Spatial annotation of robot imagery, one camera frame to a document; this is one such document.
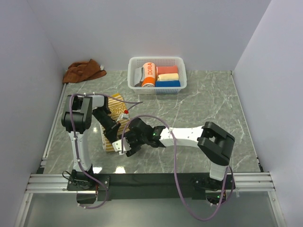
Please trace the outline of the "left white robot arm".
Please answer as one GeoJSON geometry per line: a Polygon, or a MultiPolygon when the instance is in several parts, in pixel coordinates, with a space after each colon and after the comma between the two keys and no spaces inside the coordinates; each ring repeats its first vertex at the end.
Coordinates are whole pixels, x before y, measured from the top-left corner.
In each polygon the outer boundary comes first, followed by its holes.
{"type": "Polygon", "coordinates": [[[91,127],[92,118],[104,128],[103,133],[108,141],[118,139],[121,123],[109,115],[109,96],[107,95],[68,95],[62,113],[61,123],[69,134],[73,150],[73,170],[69,184],[82,190],[96,186],[93,165],[88,152],[87,130],[91,127]]]}

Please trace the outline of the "brown towel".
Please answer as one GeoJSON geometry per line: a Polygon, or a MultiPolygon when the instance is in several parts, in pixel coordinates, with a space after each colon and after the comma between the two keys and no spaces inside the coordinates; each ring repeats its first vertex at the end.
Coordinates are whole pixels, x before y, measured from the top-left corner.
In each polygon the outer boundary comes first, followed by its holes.
{"type": "Polygon", "coordinates": [[[101,68],[101,65],[94,59],[89,61],[78,61],[72,63],[65,75],[62,82],[66,83],[80,83],[87,80],[94,80],[105,76],[107,72],[101,68]]]}

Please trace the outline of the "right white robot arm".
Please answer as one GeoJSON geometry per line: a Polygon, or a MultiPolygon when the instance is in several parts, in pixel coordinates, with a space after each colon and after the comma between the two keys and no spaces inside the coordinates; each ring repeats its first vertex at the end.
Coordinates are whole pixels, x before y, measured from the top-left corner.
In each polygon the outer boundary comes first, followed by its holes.
{"type": "Polygon", "coordinates": [[[121,136],[122,152],[132,156],[141,145],[153,148],[177,146],[199,148],[210,160],[209,185],[218,189],[225,183],[225,171],[229,166],[235,137],[214,122],[202,126],[173,128],[162,119],[162,125],[151,127],[140,117],[133,118],[125,126],[121,136]]]}

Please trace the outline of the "yellow striped Doraemon towel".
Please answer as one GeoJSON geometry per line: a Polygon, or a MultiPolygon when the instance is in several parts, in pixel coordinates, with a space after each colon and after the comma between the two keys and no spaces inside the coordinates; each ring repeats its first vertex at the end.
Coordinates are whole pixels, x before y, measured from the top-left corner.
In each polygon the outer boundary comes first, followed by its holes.
{"type": "MultiPolygon", "coordinates": [[[[115,99],[109,98],[108,99],[108,107],[110,109],[110,114],[109,116],[114,120],[117,121],[118,118],[120,117],[120,114],[124,114],[125,110],[127,110],[126,104],[124,102],[117,101],[115,99]]],[[[118,130],[118,138],[121,138],[122,132],[126,124],[129,122],[129,120],[123,120],[120,119],[119,122],[121,123],[121,126],[119,127],[118,130]]],[[[105,137],[104,135],[104,127],[100,124],[100,131],[101,131],[101,138],[102,138],[102,147],[105,152],[114,152],[114,148],[112,144],[109,142],[109,140],[105,137]]]]}

